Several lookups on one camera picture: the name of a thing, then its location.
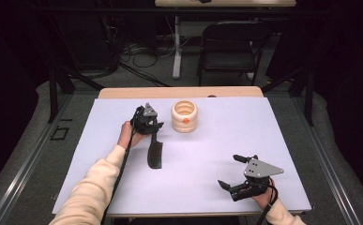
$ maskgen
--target sleeve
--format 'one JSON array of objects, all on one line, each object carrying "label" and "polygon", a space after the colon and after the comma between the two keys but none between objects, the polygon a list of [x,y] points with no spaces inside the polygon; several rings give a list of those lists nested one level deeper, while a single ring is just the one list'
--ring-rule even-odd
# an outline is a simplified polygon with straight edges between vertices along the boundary
[{"label": "sleeve", "polygon": [[289,211],[284,207],[280,199],[272,205],[266,220],[273,225],[300,225],[305,224],[299,216],[293,217]]},{"label": "sleeve", "polygon": [[50,224],[100,224],[124,156],[125,149],[117,145],[106,158],[99,159],[75,185]]}]

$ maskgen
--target hand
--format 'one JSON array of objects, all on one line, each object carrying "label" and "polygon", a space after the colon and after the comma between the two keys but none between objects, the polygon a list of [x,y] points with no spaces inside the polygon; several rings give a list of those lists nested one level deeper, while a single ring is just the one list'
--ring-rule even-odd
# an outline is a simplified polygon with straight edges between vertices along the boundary
[{"label": "hand", "polygon": [[[122,130],[120,131],[119,140],[117,144],[122,146],[123,148],[128,148],[129,140],[131,137],[132,126],[130,121],[126,121],[122,125]],[[140,133],[135,133],[132,137],[131,147],[134,147],[141,139],[148,137],[148,135],[142,135]]]},{"label": "hand", "polygon": [[[269,185],[274,187],[275,186],[274,180],[269,179]],[[253,196],[251,198],[254,201],[256,201],[256,203],[258,204],[258,206],[260,206],[262,210],[264,210],[266,206],[269,204],[269,201],[271,201],[271,194],[272,194],[272,188],[269,187],[266,189],[266,192],[264,194]]]}]

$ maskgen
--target chair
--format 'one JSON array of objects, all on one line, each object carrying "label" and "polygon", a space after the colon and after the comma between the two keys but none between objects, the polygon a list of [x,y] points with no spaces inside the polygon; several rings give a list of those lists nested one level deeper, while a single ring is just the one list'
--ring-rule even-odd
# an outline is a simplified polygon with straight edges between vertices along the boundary
[{"label": "chair", "polygon": [[253,73],[251,85],[254,85],[262,48],[271,34],[263,22],[226,21],[207,26],[202,33],[197,71],[199,86],[202,85],[202,70],[239,72],[239,77]]}]

